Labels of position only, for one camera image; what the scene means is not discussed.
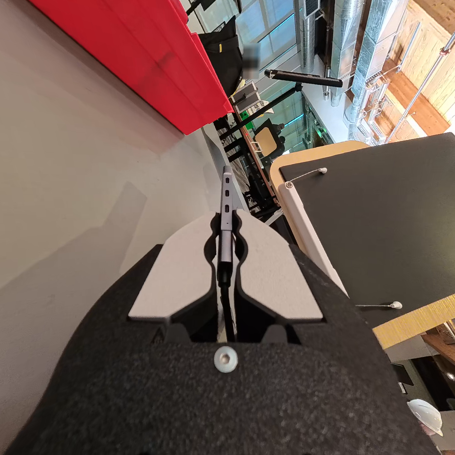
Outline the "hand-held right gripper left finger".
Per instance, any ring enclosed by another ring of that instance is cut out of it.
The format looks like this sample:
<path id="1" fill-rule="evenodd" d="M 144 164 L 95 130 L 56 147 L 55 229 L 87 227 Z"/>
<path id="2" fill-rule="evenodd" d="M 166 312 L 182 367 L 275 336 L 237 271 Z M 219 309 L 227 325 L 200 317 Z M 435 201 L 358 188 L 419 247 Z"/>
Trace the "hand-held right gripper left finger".
<path id="1" fill-rule="evenodd" d="M 204 247 L 213 234 L 215 212 L 197 218 L 163 244 L 128 317 L 136 321 L 169 323 L 212 288 L 213 261 Z"/>

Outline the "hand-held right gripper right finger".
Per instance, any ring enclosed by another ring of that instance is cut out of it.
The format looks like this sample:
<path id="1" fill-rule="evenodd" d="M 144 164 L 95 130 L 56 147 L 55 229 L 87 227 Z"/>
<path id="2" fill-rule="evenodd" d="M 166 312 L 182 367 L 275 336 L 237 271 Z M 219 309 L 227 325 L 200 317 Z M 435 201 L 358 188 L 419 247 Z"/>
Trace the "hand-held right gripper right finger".
<path id="1" fill-rule="evenodd" d="M 289 243 L 268 225 L 244 210 L 239 239 L 246 242 L 246 258 L 239 261 L 240 287 L 270 315 L 292 322 L 320 322 L 323 314 L 291 251 Z"/>

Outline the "grey USB hub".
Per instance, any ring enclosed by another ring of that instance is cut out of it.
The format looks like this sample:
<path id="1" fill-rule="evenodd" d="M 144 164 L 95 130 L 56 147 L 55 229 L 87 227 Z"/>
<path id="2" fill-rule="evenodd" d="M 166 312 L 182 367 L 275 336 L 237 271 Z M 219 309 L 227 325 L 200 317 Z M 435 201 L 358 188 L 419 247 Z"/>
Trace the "grey USB hub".
<path id="1" fill-rule="evenodd" d="M 233 270 L 232 194 L 232 169 L 229 166 L 225 166 L 223 168 L 221 187 L 217 280 L 220 288 L 220 298 L 228 342 L 235 342 L 234 322 L 229 298 Z"/>

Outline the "red storage bin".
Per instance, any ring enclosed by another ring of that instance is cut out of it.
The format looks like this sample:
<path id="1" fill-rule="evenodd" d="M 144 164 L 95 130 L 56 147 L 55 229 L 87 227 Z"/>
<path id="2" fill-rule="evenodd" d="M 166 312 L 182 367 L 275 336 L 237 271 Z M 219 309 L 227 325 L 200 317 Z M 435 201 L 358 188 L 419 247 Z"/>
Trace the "red storage bin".
<path id="1" fill-rule="evenodd" d="M 183 134 L 233 112 L 179 1 L 31 4 Z"/>

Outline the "grey desk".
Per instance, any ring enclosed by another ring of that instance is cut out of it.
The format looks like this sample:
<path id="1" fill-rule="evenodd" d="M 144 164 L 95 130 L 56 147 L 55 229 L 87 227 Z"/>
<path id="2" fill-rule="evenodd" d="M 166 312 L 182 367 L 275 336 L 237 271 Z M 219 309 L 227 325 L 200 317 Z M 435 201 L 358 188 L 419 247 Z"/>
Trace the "grey desk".
<path id="1" fill-rule="evenodd" d="M 219 209 L 186 136 L 28 1 L 1 1 L 1 454 L 100 296 Z"/>

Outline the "white folding stand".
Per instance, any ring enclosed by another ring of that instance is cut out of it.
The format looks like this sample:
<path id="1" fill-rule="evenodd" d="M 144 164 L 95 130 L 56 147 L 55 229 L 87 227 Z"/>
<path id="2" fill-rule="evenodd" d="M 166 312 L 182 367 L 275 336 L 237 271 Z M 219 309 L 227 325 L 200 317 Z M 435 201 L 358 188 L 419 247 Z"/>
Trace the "white folding stand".
<path id="1" fill-rule="evenodd" d="M 312 169 L 291 179 L 285 178 L 281 167 L 278 168 L 278 171 L 283 179 L 283 183 L 279 185 L 278 189 L 283 198 L 283 202 L 293 219 L 293 224 L 297 229 L 298 235 L 306 247 L 308 256 L 348 297 L 349 295 L 344 284 L 332 265 L 295 186 L 295 183 L 298 180 L 304 178 L 317 177 L 323 179 L 327 174 L 327 168 Z"/>

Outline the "wood-framed black board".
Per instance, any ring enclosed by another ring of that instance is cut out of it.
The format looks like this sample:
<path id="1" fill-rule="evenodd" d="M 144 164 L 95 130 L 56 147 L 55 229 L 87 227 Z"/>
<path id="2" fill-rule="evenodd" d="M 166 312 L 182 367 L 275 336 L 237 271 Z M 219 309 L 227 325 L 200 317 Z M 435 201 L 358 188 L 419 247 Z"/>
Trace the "wood-framed black board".
<path id="1" fill-rule="evenodd" d="M 299 247 L 290 182 L 323 250 L 384 349 L 454 319 L 454 134 L 349 140 L 277 158 L 270 182 Z"/>

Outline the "tan backed chair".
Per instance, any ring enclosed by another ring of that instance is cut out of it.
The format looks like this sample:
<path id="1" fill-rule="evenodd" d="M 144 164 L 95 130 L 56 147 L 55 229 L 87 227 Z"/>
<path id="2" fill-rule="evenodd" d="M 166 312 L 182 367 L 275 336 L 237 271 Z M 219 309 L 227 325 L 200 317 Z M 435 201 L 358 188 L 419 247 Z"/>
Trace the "tan backed chair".
<path id="1" fill-rule="evenodd" d="M 275 159 L 285 151 L 285 138 L 281 132 L 285 125 L 274 124 L 270 119 L 263 122 L 254 133 L 254 140 L 259 144 L 263 157 Z"/>

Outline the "white hard hat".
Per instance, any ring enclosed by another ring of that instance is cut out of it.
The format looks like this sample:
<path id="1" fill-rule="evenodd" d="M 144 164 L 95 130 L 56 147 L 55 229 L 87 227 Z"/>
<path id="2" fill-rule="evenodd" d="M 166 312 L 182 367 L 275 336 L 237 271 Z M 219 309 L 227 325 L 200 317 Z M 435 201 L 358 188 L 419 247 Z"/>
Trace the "white hard hat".
<path id="1" fill-rule="evenodd" d="M 418 419 L 419 425 L 426 435 L 443 437 L 441 413 L 433 405 L 421 399 L 414 399 L 408 401 L 407 406 Z"/>

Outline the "black bag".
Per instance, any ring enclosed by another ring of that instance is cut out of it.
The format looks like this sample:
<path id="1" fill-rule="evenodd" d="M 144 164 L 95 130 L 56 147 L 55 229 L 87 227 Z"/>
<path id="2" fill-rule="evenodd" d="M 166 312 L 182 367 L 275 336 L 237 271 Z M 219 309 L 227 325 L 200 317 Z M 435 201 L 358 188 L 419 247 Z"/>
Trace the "black bag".
<path id="1" fill-rule="evenodd" d="M 236 17 L 233 16 L 221 30 L 198 36 L 226 96 L 232 96 L 242 81 L 243 69 Z"/>

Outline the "round silver duct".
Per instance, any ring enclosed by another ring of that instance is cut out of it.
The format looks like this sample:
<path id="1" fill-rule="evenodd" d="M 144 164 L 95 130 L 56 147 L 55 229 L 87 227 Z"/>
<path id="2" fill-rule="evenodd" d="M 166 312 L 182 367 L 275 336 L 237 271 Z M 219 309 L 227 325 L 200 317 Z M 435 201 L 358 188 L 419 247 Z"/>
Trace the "round silver duct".
<path id="1" fill-rule="evenodd" d="M 331 105 L 337 107 L 348 89 L 363 2 L 336 0 L 334 3 L 331 76 L 342 81 L 340 88 L 331 88 Z"/>

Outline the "rectangular silver duct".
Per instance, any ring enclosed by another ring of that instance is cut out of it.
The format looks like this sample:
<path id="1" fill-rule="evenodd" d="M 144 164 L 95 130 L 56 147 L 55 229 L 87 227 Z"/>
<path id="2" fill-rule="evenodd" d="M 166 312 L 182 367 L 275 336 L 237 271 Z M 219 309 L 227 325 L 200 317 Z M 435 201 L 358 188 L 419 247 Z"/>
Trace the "rectangular silver duct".
<path id="1" fill-rule="evenodd" d="M 373 0 L 351 91 L 361 98 L 367 82 L 383 69 L 407 7 L 407 0 Z"/>

